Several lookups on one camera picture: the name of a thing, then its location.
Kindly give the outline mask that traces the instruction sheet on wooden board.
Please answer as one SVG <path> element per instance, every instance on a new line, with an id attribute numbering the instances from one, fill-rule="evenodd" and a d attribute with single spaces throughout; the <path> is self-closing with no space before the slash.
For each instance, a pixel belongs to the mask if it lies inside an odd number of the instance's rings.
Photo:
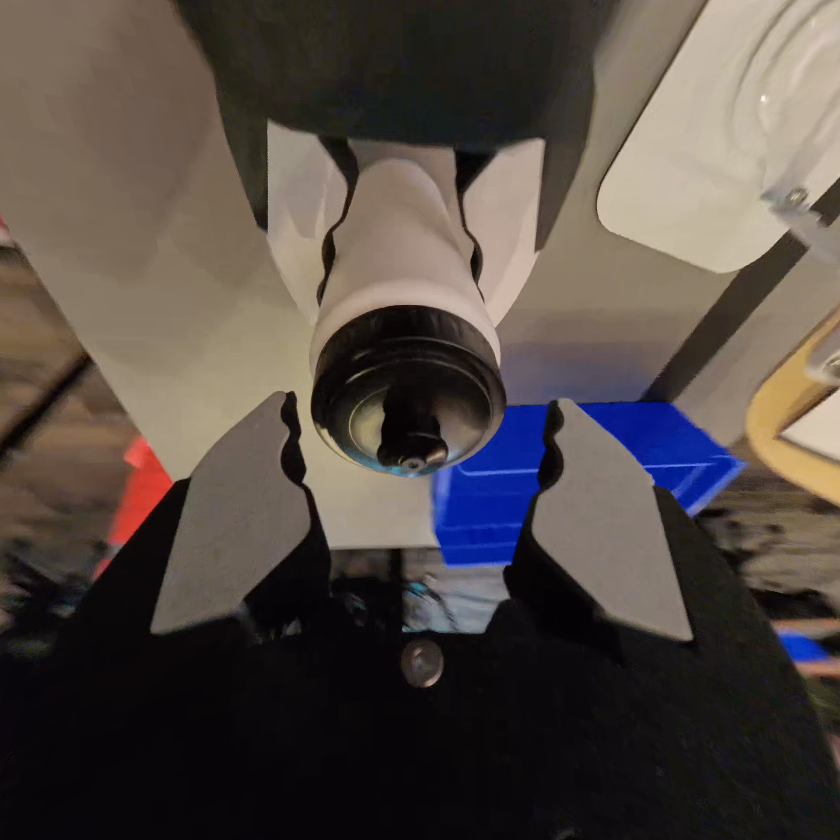
<path id="1" fill-rule="evenodd" d="M 756 457 L 775 475 L 815 497 L 839 505 L 839 466 L 836 461 L 799 448 L 781 438 L 790 422 L 830 388 L 811 379 L 806 362 L 819 342 L 838 327 L 836 308 L 790 352 L 761 384 L 745 416 L 745 434 Z"/>

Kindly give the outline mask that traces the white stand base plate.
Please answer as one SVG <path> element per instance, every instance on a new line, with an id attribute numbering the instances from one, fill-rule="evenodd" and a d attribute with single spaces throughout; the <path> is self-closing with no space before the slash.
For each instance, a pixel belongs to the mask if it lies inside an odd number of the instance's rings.
<path id="1" fill-rule="evenodd" d="M 705 5 L 605 175 L 596 212 L 607 230 L 718 274 L 790 233 L 761 203 L 730 126 L 749 54 L 782 3 Z"/>

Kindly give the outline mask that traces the black table leg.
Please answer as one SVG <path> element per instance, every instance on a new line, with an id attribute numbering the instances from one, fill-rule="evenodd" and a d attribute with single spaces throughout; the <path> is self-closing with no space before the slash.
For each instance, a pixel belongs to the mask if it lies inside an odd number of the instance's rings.
<path id="1" fill-rule="evenodd" d="M 8 467 L 20 456 L 28 441 L 57 411 L 68 395 L 90 372 L 93 361 L 90 355 L 81 353 L 23 412 L 6 425 L 1 434 L 1 469 Z"/>

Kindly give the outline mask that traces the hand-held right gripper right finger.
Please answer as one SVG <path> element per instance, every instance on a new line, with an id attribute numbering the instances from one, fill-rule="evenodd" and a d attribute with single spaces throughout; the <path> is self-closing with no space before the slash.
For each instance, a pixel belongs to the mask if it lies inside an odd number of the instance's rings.
<path id="1" fill-rule="evenodd" d="M 551 628 L 604 622 L 675 643 L 694 640 L 646 469 L 581 407 L 549 407 L 539 491 L 514 559 L 512 598 Z"/>

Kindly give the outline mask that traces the blue plastic bin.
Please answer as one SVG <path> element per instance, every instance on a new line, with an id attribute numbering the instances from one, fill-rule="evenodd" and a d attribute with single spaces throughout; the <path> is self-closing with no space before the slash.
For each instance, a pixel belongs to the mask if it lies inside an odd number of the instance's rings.
<path id="1" fill-rule="evenodd" d="M 666 402 L 581 404 L 695 517 L 746 463 Z M 432 476 L 434 531 L 448 566 L 509 564 L 539 490 L 546 405 L 510 406 L 489 443 Z"/>

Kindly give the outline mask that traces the orange traffic cone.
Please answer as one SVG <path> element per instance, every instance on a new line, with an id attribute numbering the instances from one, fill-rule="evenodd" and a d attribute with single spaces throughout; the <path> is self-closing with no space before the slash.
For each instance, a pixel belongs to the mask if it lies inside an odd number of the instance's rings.
<path id="1" fill-rule="evenodd" d="M 124 461 L 129 474 L 108 533 L 106 552 L 93 571 L 94 581 L 172 487 L 172 479 L 144 437 L 134 439 Z"/>

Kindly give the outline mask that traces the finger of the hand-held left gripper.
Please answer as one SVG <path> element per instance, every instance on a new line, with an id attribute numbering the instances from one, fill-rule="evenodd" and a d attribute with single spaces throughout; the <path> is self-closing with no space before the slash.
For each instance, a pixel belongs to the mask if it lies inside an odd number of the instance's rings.
<path id="1" fill-rule="evenodd" d="M 266 239 L 291 299 L 311 324 L 329 273 L 324 244 L 341 223 L 358 176 L 346 139 L 267 124 Z"/>
<path id="2" fill-rule="evenodd" d="M 545 142 L 494 153 L 455 152 L 453 223 L 458 252 L 497 327 L 536 264 Z"/>

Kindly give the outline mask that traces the clear acrylic stand support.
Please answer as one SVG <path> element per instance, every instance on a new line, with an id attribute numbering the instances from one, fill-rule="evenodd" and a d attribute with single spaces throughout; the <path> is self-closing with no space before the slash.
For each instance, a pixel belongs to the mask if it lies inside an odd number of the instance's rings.
<path id="1" fill-rule="evenodd" d="M 837 266 L 838 233 L 816 201 L 839 172 L 838 1 L 781 4 L 749 54 L 730 126 L 772 218 Z"/>

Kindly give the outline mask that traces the white plastic bottle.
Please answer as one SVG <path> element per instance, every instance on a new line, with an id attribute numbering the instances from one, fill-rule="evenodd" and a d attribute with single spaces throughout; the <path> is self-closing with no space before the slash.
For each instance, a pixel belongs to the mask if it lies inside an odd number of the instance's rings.
<path id="1" fill-rule="evenodd" d="M 333 233 L 335 257 L 310 348 L 315 371 L 327 342 L 374 310 L 418 306 L 476 329 L 499 364 L 501 348 L 470 267 L 450 148 L 352 140 L 360 167 Z"/>

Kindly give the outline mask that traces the black bottle lid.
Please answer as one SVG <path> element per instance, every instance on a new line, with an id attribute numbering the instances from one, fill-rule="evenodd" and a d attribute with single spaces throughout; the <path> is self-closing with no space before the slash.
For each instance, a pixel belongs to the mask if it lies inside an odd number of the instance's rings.
<path id="1" fill-rule="evenodd" d="M 506 409 L 485 337 L 450 312 L 419 306 L 368 311 L 334 332 L 318 355 L 310 403 L 334 451 L 405 478 L 474 455 Z"/>

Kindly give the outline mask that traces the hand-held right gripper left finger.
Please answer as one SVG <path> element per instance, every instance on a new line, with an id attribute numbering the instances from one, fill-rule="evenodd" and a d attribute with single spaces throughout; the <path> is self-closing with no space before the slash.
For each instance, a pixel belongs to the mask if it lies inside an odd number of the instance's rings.
<path id="1" fill-rule="evenodd" d="M 151 619 L 155 636 L 243 617 L 303 619 L 329 594 L 330 553 L 307 487 L 298 401 L 271 394 L 194 468 Z"/>

